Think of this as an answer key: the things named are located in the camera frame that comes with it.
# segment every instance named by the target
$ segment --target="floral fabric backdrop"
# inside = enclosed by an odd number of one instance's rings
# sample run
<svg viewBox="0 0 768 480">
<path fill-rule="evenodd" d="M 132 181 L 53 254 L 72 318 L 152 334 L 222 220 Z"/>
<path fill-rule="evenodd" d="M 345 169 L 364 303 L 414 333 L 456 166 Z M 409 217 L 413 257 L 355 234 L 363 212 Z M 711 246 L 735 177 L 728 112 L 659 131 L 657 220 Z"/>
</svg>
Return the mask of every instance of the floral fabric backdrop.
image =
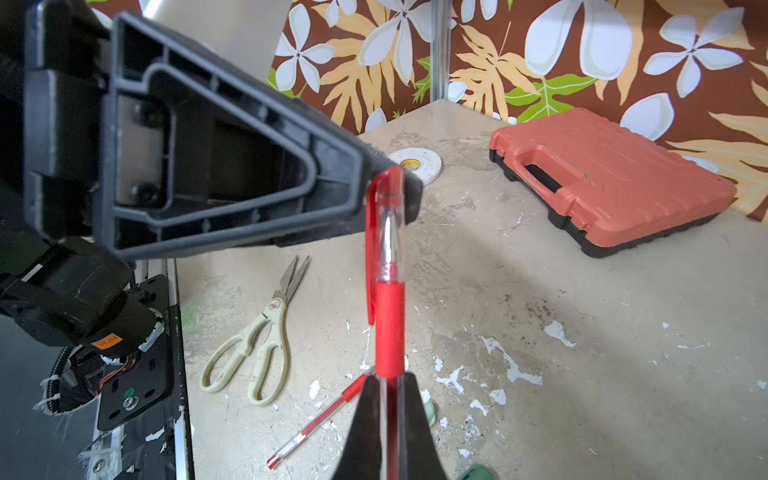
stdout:
<svg viewBox="0 0 768 480">
<path fill-rule="evenodd" d="M 587 108 L 734 182 L 768 225 L 768 2 L 453 7 L 449 99 L 513 124 Z"/>
<path fill-rule="evenodd" d="M 293 0 L 267 83 L 362 133 L 429 102 L 424 0 Z"/>
<path fill-rule="evenodd" d="M 120 12 L 141 13 L 142 7 L 147 6 L 149 0 L 86 0 L 91 8 L 104 13 L 112 18 Z"/>
</svg>

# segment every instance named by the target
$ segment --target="scissors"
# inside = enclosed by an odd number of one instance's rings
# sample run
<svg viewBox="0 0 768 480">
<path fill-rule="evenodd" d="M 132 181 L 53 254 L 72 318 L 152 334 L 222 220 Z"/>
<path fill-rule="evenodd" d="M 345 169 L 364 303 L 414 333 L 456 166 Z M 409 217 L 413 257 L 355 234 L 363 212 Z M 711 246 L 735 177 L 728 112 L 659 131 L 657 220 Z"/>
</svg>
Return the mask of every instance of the scissors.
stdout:
<svg viewBox="0 0 768 480">
<path fill-rule="evenodd" d="M 293 258 L 293 261 L 288 266 L 288 270 L 283 274 L 283 278 L 280 279 L 280 289 L 276 290 L 272 295 L 272 300 L 264 307 L 264 310 L 259 314 L 250 325 L 243 328 L 236 333 L 232 338 L 227 340 L 220 346 L 213 355 L 210 356 L 208 362 L 203 367 L 203 372 L 200 375 L 200 387 L 204 392 L 214 393 L 221 390 L 232 378 L 237 367 L 243 362 L 245 357 L 249 356 L 253 350 L 253 338 L 256 336 L 256 332 L 259 329 L 272 323 L 272 329 L 270 335 L 266 338 L 266 342 L 256 351 L 256 366 L 253 367 L 253 375 L 250 377 L 248 383 L 248 399 L 251 403 L 255 403 L 259 406 L 269 405 L 283 388 L 283 384 L 286 381 L 286 374 L 288 373 L 288 352 L 286 350 L 285 340 L 285 313 L 286 306 L 293 294 L 296 293 L 296 288 L 304 278 L 307 266 L 310 264 L 310 258 L 301 264 L 298 270 L 296 265 L 299 262 L 299 257 Z M 224 368 L 219 373 L 219 376 L 213 382 L 210 382 L 209 375 L 211 369 L 214 367 L 214 363 L 221 357 L 224 352 L 238 344 L 237 349 L 232 354 L 231 358 L 224 365 Z M 266 378 L 266 369 L 270 364 L 272 358 L 272 351 L 275 348 L 280 349 L 280 354 L 283 356 L 283 371 L 280 373 L 280 381 L 277 383 L 275 389 L 262 399 L 258 398 L 261 386 L 264 384 Z"/>
</svg>

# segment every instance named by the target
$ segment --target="white tape roll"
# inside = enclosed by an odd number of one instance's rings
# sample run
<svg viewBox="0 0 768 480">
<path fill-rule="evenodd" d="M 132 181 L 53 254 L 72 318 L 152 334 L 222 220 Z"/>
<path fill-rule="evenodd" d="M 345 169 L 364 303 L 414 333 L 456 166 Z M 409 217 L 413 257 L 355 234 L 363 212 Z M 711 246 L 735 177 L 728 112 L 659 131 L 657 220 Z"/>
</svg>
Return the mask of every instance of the white tape roll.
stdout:
<svg viewBox="0 0 768 480">
<path fill-rule="evenodd" d="M 437 153 L 426 148 L 403 148 L 389 155 L 389 159 L 415 174 L 424 185 L 429 185 L 442 169 Z"/>
</svg>

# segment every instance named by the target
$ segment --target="plastic case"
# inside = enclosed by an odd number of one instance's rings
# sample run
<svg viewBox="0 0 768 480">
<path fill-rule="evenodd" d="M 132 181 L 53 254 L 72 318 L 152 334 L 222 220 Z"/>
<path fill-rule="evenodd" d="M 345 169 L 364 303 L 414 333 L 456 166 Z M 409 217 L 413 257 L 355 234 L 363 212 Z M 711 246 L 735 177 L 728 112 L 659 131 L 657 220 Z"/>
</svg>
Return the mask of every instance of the plastic case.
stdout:
<svg viewBox="0 0 768 480">
<path fill-rule="evenodd" d="M 590 257 L 712 220 L 736 187 L 583 108 L 499 128 L 491 161 L 523 180 Z"/>
</svg>

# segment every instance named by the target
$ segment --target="concrete floor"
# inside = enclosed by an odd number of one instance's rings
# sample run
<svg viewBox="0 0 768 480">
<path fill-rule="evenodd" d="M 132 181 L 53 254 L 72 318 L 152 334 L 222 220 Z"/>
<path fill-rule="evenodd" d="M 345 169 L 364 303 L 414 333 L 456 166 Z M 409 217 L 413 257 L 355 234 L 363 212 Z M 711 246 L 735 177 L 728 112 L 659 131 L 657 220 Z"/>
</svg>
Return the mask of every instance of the concrete floor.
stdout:
<svg viewBox="0 0 768 480">
<path fill-rule="evenodd" d="M 588 258 L 550 225 L 537 198 L 488 162 L 490 133 L 501 126 L 437 102 L 362 137 L 386 153 L 426 147 L 444 161 L 407 229 L 406 352 L 438 419 L 447 419 L 432 431 L 449 478 L 472 463 L 515 480 L 768 478 L 768 390 L 760 387 L 768 381 L 768 230 L 726 212 Z M 201 392 L 207 357 L 262 310 L 292 256 L 307 254 L 313 262 L 286 316 L 290 369 L 274 407 L 246 400 L 253 359 L 226 390 Z M 374 359 L 363 257 L 357 234 L 178 261 L 198 478 L 331 477 L 352 405 L 275 471 L 265 464 L 318 413 L 316 403 L 350 383 L 345 374 Z M 555 320 L 576 346 L 544 331 Z M 507 359 L 489 352 L 490 339 Z M 463 392 L 437 381 L 452 372 Z M 321 389 L 311 399 L 314 380 Z M 491 398 L 495 390 L 506 405 Z M 471 407 L 475 400 L 487 414 Z"/>
</svg>

